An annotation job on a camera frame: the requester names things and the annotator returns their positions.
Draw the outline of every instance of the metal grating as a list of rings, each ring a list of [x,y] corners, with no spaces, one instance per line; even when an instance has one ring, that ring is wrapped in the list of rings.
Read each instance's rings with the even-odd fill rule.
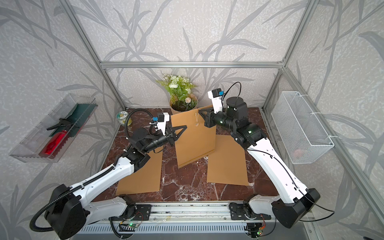
[[[282,92],[272,110],[293,164],[312,163],[334,146],[316,114],[297,91]]]
[[[142,223],[138,233],[244,233],[246,223]],[[94,223],[83,227],[77,234],[113,233],[109,223]]]

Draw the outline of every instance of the gray wallpaper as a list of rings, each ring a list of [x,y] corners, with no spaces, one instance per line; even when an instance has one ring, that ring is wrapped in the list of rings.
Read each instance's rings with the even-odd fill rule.
[[[103,61],[280,61],[306,2],[71,0]]]
[[[328,3],[317,6],[288,67],[384,196],[384,1]],[[281,91],[291,90],[283,78],[266,108],[283,156],[270,112]],[[333,151],[312,164],[290,168],[319,190],[320,205],[336,210],[318,222],[325,239],[384,239],[384,229]],[[313,213],[316,218],[329,214],[316,207]]]
[[[71,0],[103,61],[281,61],[307,0]],[[156,83],[164,73],[188,77],[207,91],[243,83],[242,96],[262,106],[274,81],[271,69],[109,69],[127,106],[166,107]]]
[[[288,66],[384,197],[383,23],[383,0],[318,6]]]
[[[0,239],[54,239],[29,230],[59,184],[95,173],[118,127],[118,103],[58,3],[0,2]],[[22,163],[8,154],[67,94],[98,108],[58,163]],[[47,226],[39,219],[40,226]]]
[[[248,106],[262,106],[275,79],[274,68],[115,68],[109,69],[116,88],[125,104],[132,107],[168,107],[169,94],[156,80],[163,80],[166,73],[187,76],[197,85],[192,93],[198,98],[198,106],[212,104],[208,91],[215,88],[227,90],[233,83],[240,81],[240,97]],[[231,89],[229,96],[237,96],[238,84]]]

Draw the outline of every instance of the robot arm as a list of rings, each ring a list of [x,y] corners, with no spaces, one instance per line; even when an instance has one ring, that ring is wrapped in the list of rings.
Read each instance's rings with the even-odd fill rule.
[[[212,90],[208,96],[218,92],[222,92],[220,88]],[[212,103],[217,103],[218,99],[221,102],[221,95],[213,98]],[[291,228],[320,199],[319,193],[316,189],[308,189],[298,180],[278,156],[261,128],[248,121],[247,104],[242,98],[228,98],[225,112],[216,109],[199,110],[205,119],[204,126],[219,125],[230,129],[234,140],[261,165],[279,193],[274,197],[257,195],[250,199],[244,205],[248,217],[254,218],[255,214],[272,215],[282,225]]]
[[[55,188],[50,202],[44,206],[30,222],[30,228],[36,232],[54,230],[61,239],[67,239],[76,234],[84,225],[104,218],[121,216],[134,208],[131,200],[124,195],[111,200],[91,203],[91,201],[104,190],[118,182],[120,179],[142,168],[150,156],[147,154],[156,148],[169,143],[174,145],[187,126],[169,127],[168,113],[160,113],[152,119],[150,124],[159,134],[150,134],[145,128],[138,128],[128,139],[130,147],[125,153],[117,157],[116,161],[95,175],[66,187],[64,184]],[[37,218],[45,211],[45,219],[51,228],[36,226]]]

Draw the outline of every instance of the brown cardboard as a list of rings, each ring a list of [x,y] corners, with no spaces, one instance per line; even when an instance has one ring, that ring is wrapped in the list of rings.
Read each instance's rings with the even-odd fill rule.
[[[173,127],[187,125],[187,129],[175,142],[177,166],[179,168],[199,160],[215,150],[216,126],[211,128],[204,126],[204,119],[199,115],[199,109],[202,108],[171,116]]]
[[[160,191],[161,163],[163,152],[149,152],[151,157],[148,162],[137,172],[119,181],[116,196],[120,194],[137,194]]]
[[[215,152],[208,155],[207,182],[248,186],[245,151],[230,135],[216,135]]]

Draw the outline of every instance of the clear plastic tray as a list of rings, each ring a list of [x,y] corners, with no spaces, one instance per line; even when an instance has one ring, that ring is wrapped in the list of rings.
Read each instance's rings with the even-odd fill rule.
[[[79,117],[74,122],[70,130],[66,133],[65,137],[60,141],[55,150],[48,156],[40,156],[40,152],[51,140],[53,130],[47,128],[59,123],[60,118],[65,118],[77,104],[83,105],[82,111],[78,111]],[[81,128],[88,121],[89,117],[93,114],[97,104],[95,98],[67,95],[63,101],[56,106],[50,114],[48,114],[10,153],[12,157],[22,162],[58,162],[63,156],[64,152],[71,145]]]

